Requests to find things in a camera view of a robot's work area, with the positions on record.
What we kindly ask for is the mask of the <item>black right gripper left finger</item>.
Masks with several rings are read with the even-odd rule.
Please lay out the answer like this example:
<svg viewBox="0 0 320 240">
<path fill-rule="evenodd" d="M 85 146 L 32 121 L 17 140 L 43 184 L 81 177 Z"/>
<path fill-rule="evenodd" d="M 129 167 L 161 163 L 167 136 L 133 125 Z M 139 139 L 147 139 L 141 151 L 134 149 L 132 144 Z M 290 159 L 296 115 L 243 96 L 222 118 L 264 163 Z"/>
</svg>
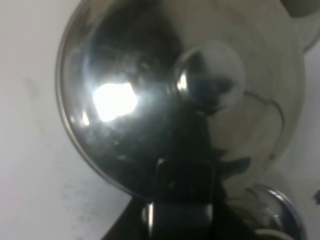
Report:
<svg viewBox="0 0 320 240">
<path fill-rule="evenodd" d="M 147 202 L 132 197 L 122 214 L 111 226 L 102 240 L 152 240 L 152 227 L 149 223 L 150 206 Z"/>
</svg>

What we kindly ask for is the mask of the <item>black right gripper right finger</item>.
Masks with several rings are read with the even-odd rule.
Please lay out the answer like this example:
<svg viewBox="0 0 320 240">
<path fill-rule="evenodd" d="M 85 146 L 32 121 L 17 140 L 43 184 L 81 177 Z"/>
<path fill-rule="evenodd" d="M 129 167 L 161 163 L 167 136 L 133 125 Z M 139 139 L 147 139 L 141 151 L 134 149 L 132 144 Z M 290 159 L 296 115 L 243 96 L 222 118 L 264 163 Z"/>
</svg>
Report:
<svg viewBox="0 0 320 240">
<path fill-rule="evenodd" d="M 261 240 L 223 199 L 213 199 L 212 231 L 214 240 Z"/>
</svg>

